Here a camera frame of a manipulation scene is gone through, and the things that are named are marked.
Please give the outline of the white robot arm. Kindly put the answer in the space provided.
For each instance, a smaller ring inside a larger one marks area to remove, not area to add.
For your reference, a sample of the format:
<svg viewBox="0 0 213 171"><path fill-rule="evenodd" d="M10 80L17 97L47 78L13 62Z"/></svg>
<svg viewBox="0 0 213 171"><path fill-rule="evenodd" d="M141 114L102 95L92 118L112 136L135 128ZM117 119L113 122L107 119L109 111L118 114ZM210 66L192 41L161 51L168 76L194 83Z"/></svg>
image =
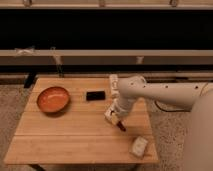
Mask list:
<svg viewBox="0 0 213 171"><path fill-rule="evenodd" d="M113 102L104 115L113 125L127 117L141 97L191 110L198 98L211 89L208 82L148 83L140 75L119 78L112 74L109 81Z"/></svg>

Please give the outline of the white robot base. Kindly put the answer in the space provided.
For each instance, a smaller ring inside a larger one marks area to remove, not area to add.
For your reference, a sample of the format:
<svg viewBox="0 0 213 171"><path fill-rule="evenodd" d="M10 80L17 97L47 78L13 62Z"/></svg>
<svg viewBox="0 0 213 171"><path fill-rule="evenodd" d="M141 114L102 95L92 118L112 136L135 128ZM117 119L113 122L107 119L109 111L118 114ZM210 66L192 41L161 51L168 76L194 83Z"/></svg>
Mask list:
<svg viewBox="0 0 213 171"><path fill-rule="evenodd" d="M201 96L191 111L181 171L213 171L213 90Z"/></svg>

